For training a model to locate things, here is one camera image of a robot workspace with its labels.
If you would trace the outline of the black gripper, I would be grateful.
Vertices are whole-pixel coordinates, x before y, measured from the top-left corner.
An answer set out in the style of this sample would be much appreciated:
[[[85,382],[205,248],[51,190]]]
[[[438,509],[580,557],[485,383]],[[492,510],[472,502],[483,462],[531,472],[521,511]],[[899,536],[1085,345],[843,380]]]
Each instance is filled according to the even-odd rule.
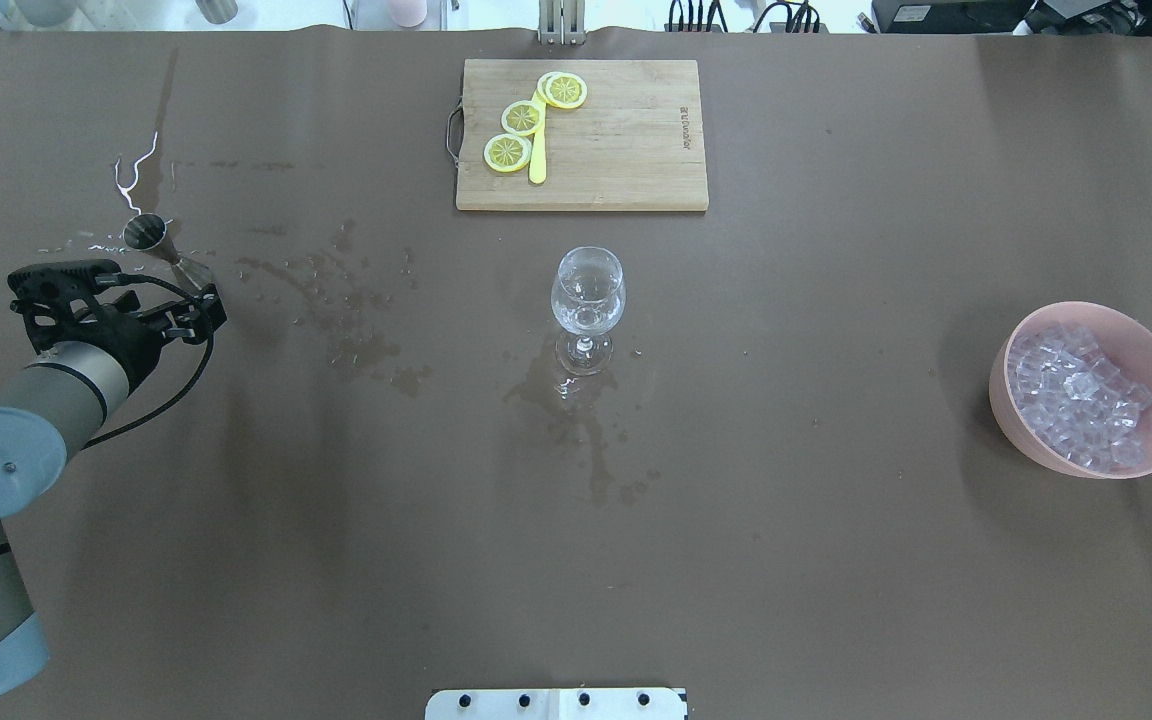
[[[154,372],[162,347],[174,340],[211,342],[227,323],[227,311],[218,286],[206,285],[188,291],[187,300],[150,309],[142,309],[137,293],[124,291],[113,304],[88,306],[86,323],[92,327],[88,344],[100,347],[118,361],[132,393]]]

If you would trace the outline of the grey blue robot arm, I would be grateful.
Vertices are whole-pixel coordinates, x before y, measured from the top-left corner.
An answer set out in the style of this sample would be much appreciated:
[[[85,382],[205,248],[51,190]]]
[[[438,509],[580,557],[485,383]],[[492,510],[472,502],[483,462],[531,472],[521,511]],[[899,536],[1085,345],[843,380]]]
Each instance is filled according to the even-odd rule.
[[[36,265],[9,275],[12,309],[36,356],[0,392],[0,696],[50,660],[3,518],[50,491],[81,450],[109,439],[104,424],[145,382],[165,344],[212,351],[227,319],[212,282],[194,290],[164,282],[174,300],[142,309],[134,288],[152,283],[113,264]]]

